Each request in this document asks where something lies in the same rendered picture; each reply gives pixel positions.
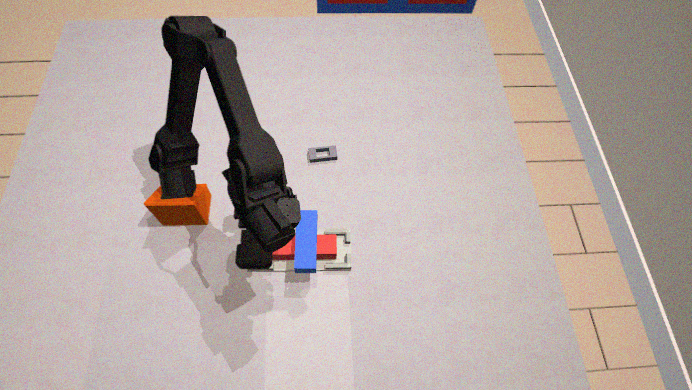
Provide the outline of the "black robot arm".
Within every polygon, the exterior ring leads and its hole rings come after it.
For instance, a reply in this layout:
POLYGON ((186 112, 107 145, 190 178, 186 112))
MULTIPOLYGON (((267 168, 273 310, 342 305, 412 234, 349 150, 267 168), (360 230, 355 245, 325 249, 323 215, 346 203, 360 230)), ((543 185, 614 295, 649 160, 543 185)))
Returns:
POLYGON ((165 124, 156 133, 149 162, 159 175, 161 199, 193 197, 199 142, 192 123, 201 70, 205 67, 229 136, 229 168, 222 171, 235 210, 266 253, 295 236, 300 202, 287 178, 283 157, 257 119, 226 30, 207 16, 169 16, 161 27, 172 59, 165 124), (276 185, 264 188, 263 183, 276 185))

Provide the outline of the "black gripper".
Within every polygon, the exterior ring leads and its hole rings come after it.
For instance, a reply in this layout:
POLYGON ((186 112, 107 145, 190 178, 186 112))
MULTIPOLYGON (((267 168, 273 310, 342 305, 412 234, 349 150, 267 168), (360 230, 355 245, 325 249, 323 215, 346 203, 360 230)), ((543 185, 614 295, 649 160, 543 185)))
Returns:
POLYGON ((272 253, 266 253, 245 223, 245 217, 234 208, 234 219, 239 219, 241 230, 240 244, 236 247, 235 264, 239 269, 269 269, 272 266, 272 253))

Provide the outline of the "red long bar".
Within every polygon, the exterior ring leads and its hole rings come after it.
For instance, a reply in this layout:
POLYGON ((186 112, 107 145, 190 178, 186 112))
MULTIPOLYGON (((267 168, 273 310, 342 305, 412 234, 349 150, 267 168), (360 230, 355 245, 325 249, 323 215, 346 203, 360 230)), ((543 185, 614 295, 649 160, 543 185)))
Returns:
MULTIPOLYGON (((294 260, 295 259, 295 238, 281 249, 272 253, 272 260, 294 260)), ((317 235, 317 259, 331 260, 337 258, 336 235, 317 235)))

